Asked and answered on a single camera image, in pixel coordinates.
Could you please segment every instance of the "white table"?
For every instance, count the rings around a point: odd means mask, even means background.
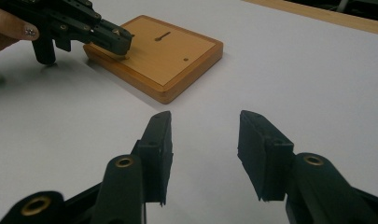
[[[223,59],[162,105],[89,62],[78,42],[57,49],[52,67],[28,42],[0,52],[0,219],[32,193],[69,199],[99,183],[165,110],[175,158],[167,205],[148,204],[148,223],[287,223],[285,203],[258,202],[237,158],[242,109],[378,196],[378,35],[239,0],[93,4],[114,23],[144,14],[218,39]]]

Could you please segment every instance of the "wooden base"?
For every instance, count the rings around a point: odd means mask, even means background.
[[[121,26],[134,35],[126,56],[93,44],[84,46],[87,56],[163,104],[172,102],[223,54],[220,41],[148,16]]]

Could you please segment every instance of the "black plastic part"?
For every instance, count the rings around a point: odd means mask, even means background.
[[[64,223],[62,194],[43,191],[16,203],[0,224],[59,224]]]
[[[109,21],[102,20],[86,0],[0,0],[0,8],[35,25],[40,37],[34,41],[37,60],[53,64],[57,48],[70,51],[70,41],[78,40],[125,55],[132,35]]]
[[[378,216],[378,197],[361,189],[355,189],[355,191],[366,202],[369,208]]]
[[[147,203],[166,203],[173,160],[171,112],[161,112],[150,119],[132,154],[142,160]]]
[[[119,156],[107,165],[90,224],[110,223],[145,223],[142,163],[137,156]]]
[[[286,210],[290,224],[314,223],[311,213],[305,203],[297,203],[287,197]]]
[[[66,202],[54,191],[31,195],[14,205],[0,224],[146,223],[146,203],[165,204],[172,157],[171,113],[165,111],[151,118],[132,155],[109,162],[101,184]],[[47,209],[23,216],[22,208],[39,196],[49,198]],[[36,209],[44,202],[31,203],[29,208]]]
[[[293,148],[293,143],[262,115],[241,112],[238,157],[259,200],[284,200]]]
[[[292,177],[315,223],[378,224],[378,216],[326,158],[298,154]]]

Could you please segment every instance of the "wooden board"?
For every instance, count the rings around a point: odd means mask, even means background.
[[[121,26],[134,35],[126,56],[93,44],[84,50],[90,59],[163,104],[172,102],[223,54],[220,41],[148,16]]]
[[[341,26],[346,26],[374,34],[378,34],[378,21],[364,19],[356,16],[328,11],[316,7],[308,7],[284,0],[244,0],[264,7],[291,12],[320,21],[327,21]]]

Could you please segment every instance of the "small hole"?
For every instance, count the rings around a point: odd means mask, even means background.
[[[133,164],[133,159],[126,157],[116,161],[116,166],[120,168],[128,167]]]
[[[155,41],[161,41],[164,37],[168,36],[171,32],[167,32],[164,35],[161,35],[157,38],[154,38]]]
[[[311,165],[323,165],[323,161],[316,156],[305,156],[304,160]]]
[[[33,198],[22,208],[21,213],[26,217],[39,214],[43,210],[47,209],[50,203],[51,199],[47,196]]]

